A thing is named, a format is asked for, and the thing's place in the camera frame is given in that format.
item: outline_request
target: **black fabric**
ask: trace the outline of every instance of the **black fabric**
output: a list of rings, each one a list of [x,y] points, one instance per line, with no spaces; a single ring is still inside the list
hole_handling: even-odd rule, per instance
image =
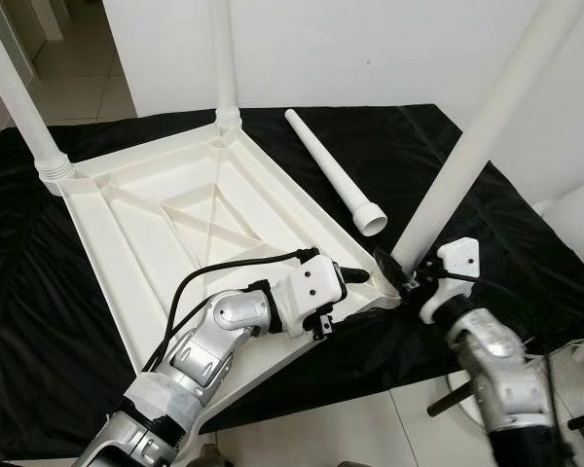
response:
[[[245,110],[243,127],[363,247],[389,251],[458,139],[458,129],[433,105],[298,112],[383,208],[389,223],[382,233],[368,238],[356,230],[343,202],[284,120],[283,109]],[[213,112],[203,111],[51,131],[76,162],[212,120]],[[481,303],[531,340],[529,351],[584,338],[584,266],[491,164],[437,243],[464,235],[480,240],[484,278],[523,298],[475,287]],[[422,324],[415,309],[374,313],[367,321],[341,326],[335,336],[264,381],[205,429],[331,404],[455,367],[443,333]],[[0,458],[79,454],[132,379],[121,339],[62,200],[39,182],[17,130],[4,130]]]

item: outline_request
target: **black cloth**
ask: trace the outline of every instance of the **black cloth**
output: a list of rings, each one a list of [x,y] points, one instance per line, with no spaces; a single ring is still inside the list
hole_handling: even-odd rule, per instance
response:
[[[284,120],[283,109],[244,110],[243,128],[364,248],[390,250],[455,145],[458,128],[433,105],[298,112],[383,208],[389,223],[382,233],[367,238],[356,230]],[[77,162],[212,120],[212,111],[199,111],[58,126],[51,132]],[[481,285],[475,287],[477,298],[529,340],[529,351],[584,338],[584,266],[491,164],[437,244],[465,235],[480,240],[483,277],[514,292]],[[345,326],[204,429],[331,404],[455,368],[442,333],[423,325],[416,310],[378,314]],[[0,458],[78,455],[132,379],[128,356],[62,199],[38,180],[18,131],[3,130]]]

